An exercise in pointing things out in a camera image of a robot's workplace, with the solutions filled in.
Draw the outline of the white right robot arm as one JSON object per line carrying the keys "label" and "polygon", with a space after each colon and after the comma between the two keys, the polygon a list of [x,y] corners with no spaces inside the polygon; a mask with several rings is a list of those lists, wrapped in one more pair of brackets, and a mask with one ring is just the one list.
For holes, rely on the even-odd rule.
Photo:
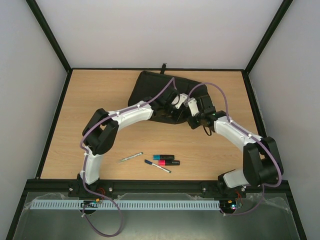
{"label": "white right robot arm", "polygon": [[272,137],[253,134],[226,112],[216,111],[209,96],[199,100],[190,98],[184,104],[190,110],[187,120],[193,129],[198,126],[208,128],[208,136],[212,133],[223,136],[242,152],[242,168],[218,176],[217,189],[221,195],[229,196],[238,187],[280,185],[284,169],[277,143]]}

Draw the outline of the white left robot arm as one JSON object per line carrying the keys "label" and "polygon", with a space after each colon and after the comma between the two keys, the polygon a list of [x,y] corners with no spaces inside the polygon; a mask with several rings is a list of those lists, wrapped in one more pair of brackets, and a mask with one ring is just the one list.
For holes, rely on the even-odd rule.
{"label": "white left robot arm", "polygon": [[185,93],[178,93],[172,88],[161,90],[155,97],[146,97],[123,109],[110,112],[103,108],[96,110],[83,130],[79,144],[84,150],[84,163],[79,173],[83,184],[88,187],[99,180],[103,155],[113,147],[120,130],[150,120],[157,114],[179,110],[187,97]]}

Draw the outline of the black backpack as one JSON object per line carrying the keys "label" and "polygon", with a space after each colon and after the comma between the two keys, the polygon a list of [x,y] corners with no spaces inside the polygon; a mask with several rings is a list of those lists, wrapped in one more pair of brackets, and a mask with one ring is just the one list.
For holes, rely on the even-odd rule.
{"label": "black backpack", "polygon": [[[199,86],[194,91],[191,91],[193,87],[198,84],[198,81],[188,78],[144,70],[138,75],[127,104],[131,106],[137,104],[139,101],[147,102],[148,100],[156,97],[157,94],[161,92],[161,90],[165,91],[169,87],[176,89],[179,94],[190,95],[190,97],[195,98],[196,101],[200,100],[201,102],[205,102],[209,99],[208,88],[205,85]],[[187,122],[187,117],[191,116],[190,110],[184,105],[182,105],[179,109],[183,110],[185,122]],[[177,125],[184,122],[161,123]]]}

